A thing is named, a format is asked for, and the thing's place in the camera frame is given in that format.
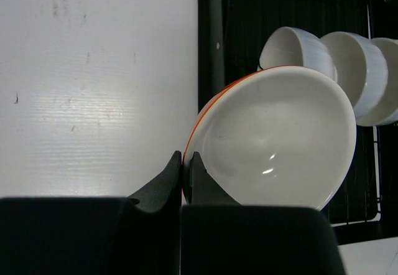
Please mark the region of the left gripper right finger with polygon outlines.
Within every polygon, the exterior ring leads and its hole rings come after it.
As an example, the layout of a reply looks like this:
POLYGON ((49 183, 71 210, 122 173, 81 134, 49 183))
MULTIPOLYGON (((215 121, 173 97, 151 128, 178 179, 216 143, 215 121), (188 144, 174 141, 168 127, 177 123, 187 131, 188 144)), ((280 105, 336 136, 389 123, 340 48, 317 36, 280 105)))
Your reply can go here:
POLYGON ((305 207, 207 205, 181 212, 181 274, 345 274, 334 231, 305 207))

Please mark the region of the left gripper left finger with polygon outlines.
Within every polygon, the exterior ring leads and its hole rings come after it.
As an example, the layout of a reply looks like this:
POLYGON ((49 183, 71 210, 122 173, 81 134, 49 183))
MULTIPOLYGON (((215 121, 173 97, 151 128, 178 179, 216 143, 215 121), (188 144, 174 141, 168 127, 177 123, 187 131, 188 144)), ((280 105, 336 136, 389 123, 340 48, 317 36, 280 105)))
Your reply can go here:
POLYGON ((2 274, 178 274, 182 155, 128 197, 1 199, 2 274))

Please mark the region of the orange bowl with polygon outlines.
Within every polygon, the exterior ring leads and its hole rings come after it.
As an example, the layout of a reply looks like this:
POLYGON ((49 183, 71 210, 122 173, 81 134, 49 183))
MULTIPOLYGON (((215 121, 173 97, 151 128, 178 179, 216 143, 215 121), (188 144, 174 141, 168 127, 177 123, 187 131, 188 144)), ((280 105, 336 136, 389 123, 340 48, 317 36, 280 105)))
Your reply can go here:
POLYGON ((242 205, 321 210, 341 187, 356 147, 353 107, 319 71, 268 68, 240 78, 199 112, 183 154, 242 205))

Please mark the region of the white bowl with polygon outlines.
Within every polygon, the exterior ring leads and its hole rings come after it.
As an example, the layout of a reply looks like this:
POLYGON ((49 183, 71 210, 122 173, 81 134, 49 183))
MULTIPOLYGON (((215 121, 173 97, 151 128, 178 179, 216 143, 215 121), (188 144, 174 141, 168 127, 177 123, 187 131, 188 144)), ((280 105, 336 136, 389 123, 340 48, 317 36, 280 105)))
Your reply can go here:
POLYGON ((369 114, 357 120, 359 126, 383 126, 397 122, 397 39, 379 37, 371 41, 386 60, 388 78, 379 103, 369 114))
POLYGON ((331 32, 321 37, 337 71, 337 84, 353 107, 356 119, 379 103, 387 84, 387 63, 371 40, 351 32, 331 32))
POLYGON ((311 68, 334 81, 338 78, 326 45, 312 33, 294 27, 281 27, 272 33, 262 49, 257 69, 286 65, 311 68))

